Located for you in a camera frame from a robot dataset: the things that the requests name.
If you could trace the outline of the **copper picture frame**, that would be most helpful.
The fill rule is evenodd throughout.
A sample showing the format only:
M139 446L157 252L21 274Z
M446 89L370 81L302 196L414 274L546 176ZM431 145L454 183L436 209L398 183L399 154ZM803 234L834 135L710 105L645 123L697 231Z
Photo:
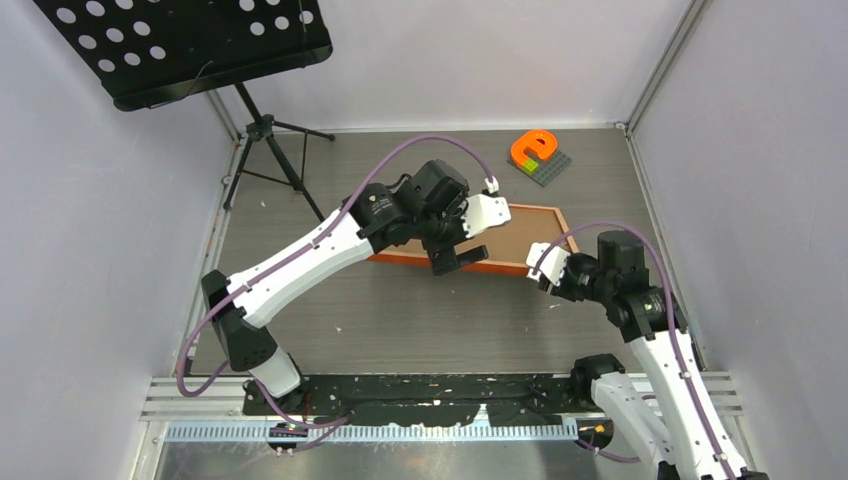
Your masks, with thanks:
M416 267L430 268L428 256L419 240L411 240L408 244L400 247L389 247L381 253L371 256L369 261L387 264L411 265ZM525 276L528 267L525 264L489 262L487 260L461 268L469 272Z

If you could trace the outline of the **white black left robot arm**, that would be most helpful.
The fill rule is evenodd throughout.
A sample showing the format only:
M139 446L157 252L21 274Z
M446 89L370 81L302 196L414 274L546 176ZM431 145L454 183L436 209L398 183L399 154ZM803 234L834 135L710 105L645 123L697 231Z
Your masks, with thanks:
M484 246L458 245L511 219L496 181L473 195L467 180L442 160L426 162L396 183L369 183L313 231L260 264L231 276L206 274L201 289L229 367L263 385L280 412L307 398L302 375L267 326L294 299L336 272L389 247L421 243L440 276L487 259Z

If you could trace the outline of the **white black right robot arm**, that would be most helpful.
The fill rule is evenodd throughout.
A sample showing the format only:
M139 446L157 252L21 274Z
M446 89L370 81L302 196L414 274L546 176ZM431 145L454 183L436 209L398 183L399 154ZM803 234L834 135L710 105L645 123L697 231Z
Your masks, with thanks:
M651 479L767 478L748 464L720 420L657 250L634 229L606 227L595 256L562 248L568 233L532 244L527 276L549 295L603 306L643 368L657 406L635 391L612 354L575 362L572 400L584 410L601 409Z

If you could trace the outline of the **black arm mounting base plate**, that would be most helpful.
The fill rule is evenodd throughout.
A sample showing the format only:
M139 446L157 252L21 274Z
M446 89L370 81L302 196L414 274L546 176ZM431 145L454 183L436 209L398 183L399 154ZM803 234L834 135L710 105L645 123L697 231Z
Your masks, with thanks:
M278 399L284 413L353 426L553 426L567 414L599 414L567 374L311 375Z

